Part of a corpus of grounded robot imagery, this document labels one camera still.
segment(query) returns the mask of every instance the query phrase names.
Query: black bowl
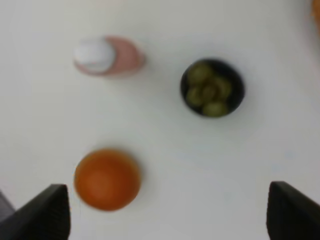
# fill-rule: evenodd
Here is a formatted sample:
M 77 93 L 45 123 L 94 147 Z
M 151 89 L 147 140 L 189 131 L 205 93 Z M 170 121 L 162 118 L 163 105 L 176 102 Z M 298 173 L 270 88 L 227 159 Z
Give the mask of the black bowl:
M 185 104 L 193 112 L 195 112 L 195 113 L 197 113 L 197 114 L 199 114 L 199 115 L 201 115 L 203 117 L 212 118 L 212 117 L 206 116 L 206 115 L 204 115 L 202 113 L 202 107 L 191 106 L 186 101 L 187 92 L 189 91 L 187 72 L 194 64 L 197 64 L 197 63 L 205 63 L 205 64 L 211 66 L 212 69 L 217 74 L 219 74 L 220 76 L 224 77 L 225 79 L 227 79 L 231 83 L 231 85 L 232 85 L 232 93 L 226 100 L 226 104 L 228 106 L 227 115 L 232 113 L 234 110 L 236 110 L 240 106 L 242 100 L 245 97 L 245 85 L 244 85 L 244 82 L 243 82 L 241 76 L 236 72 L 236 70 L 234 70 L 227 63 L 225 63 L 225 62 L 223 62 L 221 60 L 217 60 L 217 59 L 201 59 L 201 60 L 198 60 L 195 63 L 193 63 L 191 66 L 189 66 L 187 68 L 187 70 L 185 70 L 185 72 L 182 75 L 181 84 L 180 84 L 181 95 L 182 95 L 182 98 L 183 98 Z

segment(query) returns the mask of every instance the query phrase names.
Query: green olive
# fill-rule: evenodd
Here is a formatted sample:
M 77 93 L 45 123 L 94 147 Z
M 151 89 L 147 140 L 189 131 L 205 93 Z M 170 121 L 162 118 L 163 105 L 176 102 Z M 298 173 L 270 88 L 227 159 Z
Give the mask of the green olive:
M 226 100 L 232 92 L 232 84 L 227 79 L 217 76 L 215 78 L 215 84 L 219 90 L 219 100 Z
M 212 101 L 204 105 L 202 113 L 208 117 L 218 118 L 228 114 L 228 107 L 225 102 Z
M 187 80 L 191 86 L 203 84 L 213 76 L 213 69 L 203 62 L 195 63 L 187 72 Z
M 217 96 L 217 87 L 215 85 L 206 85 L 201 92 L 201 98 L 204 103 L 209 103 Z
M 204 103 L 201 97 L 201 88 L 190 88 L 186 94 L 186 102 L 193 107 L 200 107 Z

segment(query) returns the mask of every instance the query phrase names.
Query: olive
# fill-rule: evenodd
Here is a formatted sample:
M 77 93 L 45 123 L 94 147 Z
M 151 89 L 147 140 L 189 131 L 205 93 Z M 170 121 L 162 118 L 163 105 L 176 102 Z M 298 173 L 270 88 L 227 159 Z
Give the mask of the olive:
M 212 101 L 203 106 L 202 113 L 208 117 L 222 117 L 228 114 L 228 107 L 225 102 Z
M 195 63 L 187 72 L 187 80 L 191 86 L 203 84 L 213 76 L 213 69 L 203 62 Z
M 204 103 L 211 102 L 217 96 L 217 87 L 215 85 L 206 85 L 202 89 L 201 98 Z
M 201 88 L 192 87 L 186 94 L 186 101 L 193 107 L 200 107 L 204 102 L 201 97 Z
M 214 79 L 214 82 L 215 82 L 217 88 L 219 89 L 218 99 L 219 100 L 226 100 L 231 95 L 231 92 L 232 92 L 231 83 L 227 79 L 220 77 L 220 76 L 217 76 Z

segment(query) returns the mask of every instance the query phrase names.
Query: small bowl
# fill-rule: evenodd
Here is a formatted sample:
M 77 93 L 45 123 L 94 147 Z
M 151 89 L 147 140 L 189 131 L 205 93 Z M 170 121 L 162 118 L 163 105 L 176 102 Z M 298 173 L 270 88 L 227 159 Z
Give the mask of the small bowl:
M 189 91 L 189 84 L 188 84 L 188 77 L 187 73 L 189 69 L 194 65 L 198 63 L 205 63 L 209 65 L 218 75 L 224 77 L 227 79 L 231 85 L 232 85 L 232 93 L 231 95 L 227 98 L 226 104 L 228 106 L 228 113 L 224 116 L 229 115 L 233 111 L 235 111 L 241 104 L 242 100 L 245 97 L 245 85 L 244 82 L 241 78 L 241 76 L 234 70 L 230 65 L 227 63 L 217 60 L 217 59 L 200 59 L 196 62 L 194 62 L 192 65 L 190 65 L 185 72 L 182 75 L 181 83 L 180 83 L 180 90 L 181 90 L 181 95 L 182 98 L 185 102 L 185 104 L 195 113 L 198 115 L 201 115 L 203 117 L 207 118 L 214 118 L 212 116 L 206 116 L 202 113 L 202 107 L 194 107 L 188 104 L 186 97 L 187 93 Z

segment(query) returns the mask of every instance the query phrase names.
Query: white table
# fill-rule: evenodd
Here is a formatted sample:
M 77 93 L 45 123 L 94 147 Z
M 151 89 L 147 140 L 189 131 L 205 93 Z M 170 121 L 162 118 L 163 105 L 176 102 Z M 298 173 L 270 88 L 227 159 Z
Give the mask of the white table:
M 310 0 L 0 1 L 0 189 L 21 207 L 69 187 L 71 240 L 267 240 L 271 181 L 320 202 L 320 39 Z M 79 39 L 118 34 L 147 55 L 127 79 L 81 75 Z M 240 108 L 201 119 L 180 97 L 202 57 L 243 76 Z M 73 174 L 98 146 L 145 172 L 128 207 L 83 204 Z

